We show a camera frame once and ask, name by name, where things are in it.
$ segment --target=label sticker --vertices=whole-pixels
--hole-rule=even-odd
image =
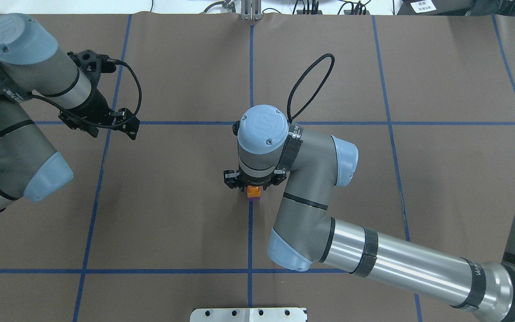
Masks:
[[[410,5],[413,6],[414,12],[416,13],[431,12],[436,10],[435,4],[433,4],[432,0],[411,2]]]

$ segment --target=light blue cap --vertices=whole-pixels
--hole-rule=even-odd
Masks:
[[[294,271],[307,271],[313,263],[286,243],[273,228],[270,243],[267,245],[267,254],[276,264]]]
[[[258,105],[241,118],[237,142],[251,154],[266,154],[282,146],[288,130],[287,118],[280,110],[271,105]]]
[[[341,140],[333,135],[331,137],[337,152],[337,183],[335,185],[345,187],[351,182],[353,173],[357,169],[359,149],[351,142]]]
[[[73,180],[73,171],[63,159],[63,155],[57,152],[37,170],[25,188],[23,196],[33,202],[39,202],[71,180]]]
[[[31,16],[22,13],[0,16],[0,61],[36,64],[55,55],[57,49],[55,37]]]

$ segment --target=blue joint cap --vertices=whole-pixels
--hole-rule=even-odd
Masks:
[[[282,146],[288,130],[287,118],[280,110],[271,105],[258,105],[241,118],[237,142],[251,154],[266,154]]]
[[[0,61],[36,64],[55,55],[58,49],[55,37],[31,16],[22,13],[0,16]]]
[[[270,243],[267,245],[267,254],[276,264],[293,271],[307,271],[313,263],[286,243],[273,228],[271,229]]]
[[[331,137],[335,143],[335,152],[337,152],[337,182],[335,185],[345,187],[351,182],[357,169],[359,149],[351,142],[341,140],[333,135]]]
[[[23,196],[33,202],[39,202],[71,180],[73,180],[73,171],[63,159],[63,155],[57,152],[37,170],[25,188]]]

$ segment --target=gray robot arm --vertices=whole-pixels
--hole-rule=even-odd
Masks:
[[[273,106],[254,106],[239,121],[239,169],[225,171],[231,187],[269,185],[290,171],[268,255],[306,271],[313,261],[472,312],[483,322],[515,321],[515,219],[502,263],[482,265],[327,216],[333,186],[356,168],[355,145],[287,124]]]
[[[92,51],[67,55],[30,16],[0,16],[0,212],[22,196],[42,200],[73,178],[19,104],[36,97],[33,90],[62,107],[59,118],[70,128],[96,137],[98,128],[92,124],[110,126],[135,138],[139,120],[126,109],[110,110],[96,89],[101,68],[113,72],[116,62]],[[122,122],[127,126],[117,128]]]

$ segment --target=robotic arm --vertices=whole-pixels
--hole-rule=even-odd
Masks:
[[[278,185],[291,175],[271,231],[268,255],[287,269],[313,261],[472,312],[483,322],[515,321],[515,218],[502,263],[482,265],[327,216],[333,186],[356,169],[355,145],[288,124],[273,106],[254,106],[234,126],[239,169],[231,187]]]
[[[73,178],[21,102],[44,100],[61,110],[59,118],[67,126],[93,137],[102,127],[135,139],[139,119],[127,109],[112,111],[97,89],[100,73],[112,73],[116,65],[127,67],[92,51],[67,55],[30,16],[0,16],[0,212],[22,196],[40,201]]]

